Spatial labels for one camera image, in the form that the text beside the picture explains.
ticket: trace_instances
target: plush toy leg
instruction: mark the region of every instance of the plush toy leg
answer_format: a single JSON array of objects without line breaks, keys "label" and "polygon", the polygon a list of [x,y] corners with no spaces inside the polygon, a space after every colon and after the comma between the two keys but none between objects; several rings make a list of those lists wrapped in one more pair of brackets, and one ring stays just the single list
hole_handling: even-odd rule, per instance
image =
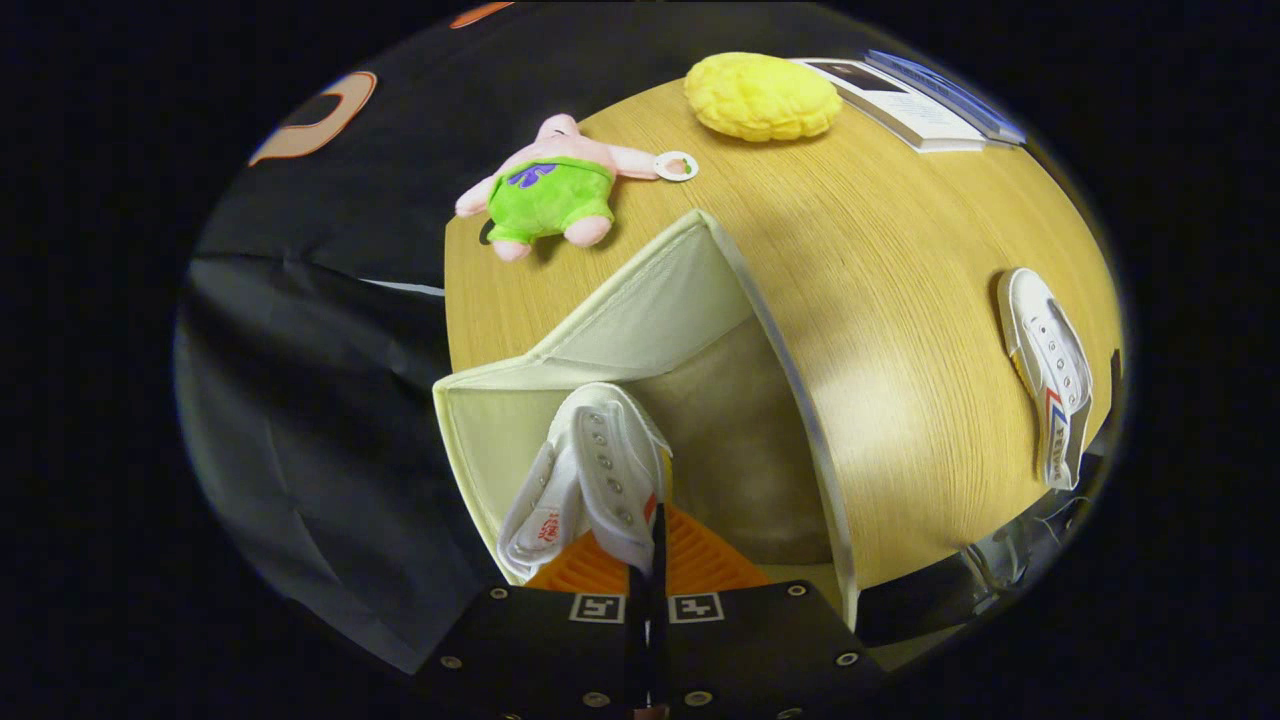
[{"label": "plush toy leg", "polygon": [[498,241],[498,242],[493,243],[493,250],[494,250],[494,252],[498,254],[498,258],[502,258],[503,260],[506,260],[508,263],[513,263],[516,260],[520,260],[525,255],[529,255],[530,252],[532,252],[534,246],[532,245],[525,245],[524,242],[502,242],[502,241]]},{"label": "plush toy leg", "polygon": [[602,215],[590,215],[577,220],[564,229],[564,238],[579,247],[590,247],[600,238],[604,233],[609,232],[613,227],[613,222]]}]

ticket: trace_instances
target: yellow plush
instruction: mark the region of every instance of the yellow plush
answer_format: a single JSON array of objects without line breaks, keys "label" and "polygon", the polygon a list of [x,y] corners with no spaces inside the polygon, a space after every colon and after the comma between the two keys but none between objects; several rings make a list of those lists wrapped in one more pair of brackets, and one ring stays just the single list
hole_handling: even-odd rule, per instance
[{"label": "yellow plush", "polygon": [[755,53],[704,58],[685,76],[685,97],[700,123],[751,142],[820,135],[841,106],[818,73]]}]

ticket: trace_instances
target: green shorts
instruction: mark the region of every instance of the green shorts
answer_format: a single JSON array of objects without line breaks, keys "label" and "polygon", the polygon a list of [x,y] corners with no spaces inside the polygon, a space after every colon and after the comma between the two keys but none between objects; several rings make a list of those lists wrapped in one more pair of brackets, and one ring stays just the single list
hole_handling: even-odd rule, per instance
[{"label": "green shorts", "polygon": [[613,177],[596,163],[576,158],[532,160],[503,173],[489,195],[489,242],[521,242],[564,232],[602,215],[613,222]]}]

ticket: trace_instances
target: sneaker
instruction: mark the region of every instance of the sneaker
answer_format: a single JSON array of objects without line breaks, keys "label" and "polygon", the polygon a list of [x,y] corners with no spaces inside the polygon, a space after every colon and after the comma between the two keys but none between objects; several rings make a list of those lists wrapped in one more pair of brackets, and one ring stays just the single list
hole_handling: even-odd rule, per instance
[{"label": "sneaker", "polygon": [[1084,423],[1093,405],[1093,375],[1084,346],[1048,286],[1028,268],[1000,278],[1005,350],[1036,401],[1037,473],[1056,489],[1080,482]]},{"label": "sneaker", "polygon": [[600,548],[648,577],[669,457],[671,445],[626,391],[609,383],[575,389],[503,520],[503,566],[529,580],[591,532]]}]

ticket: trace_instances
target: plush toy arm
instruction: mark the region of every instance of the plush toy arm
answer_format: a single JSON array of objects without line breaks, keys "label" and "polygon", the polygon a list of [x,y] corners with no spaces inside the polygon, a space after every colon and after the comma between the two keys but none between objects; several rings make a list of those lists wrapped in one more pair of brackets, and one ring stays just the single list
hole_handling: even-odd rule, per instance
[{"label": "plush toy arm", "polygon": [[609,155],[613,156],[613,164],[618,167],[620,176],[658,179],[658,173],[653,169],[653,163],[658,158],[653,152],[622,147],[621,145],[609,145],[608,149]]},{"label": "plush toy arm", "polygon": [[453,204],[453,210],[460,218],[470,218],[489,206],[489,192],[493,190],[494,179],[498,176],[489,176],[471,186],[471,190],[462,193]]}]

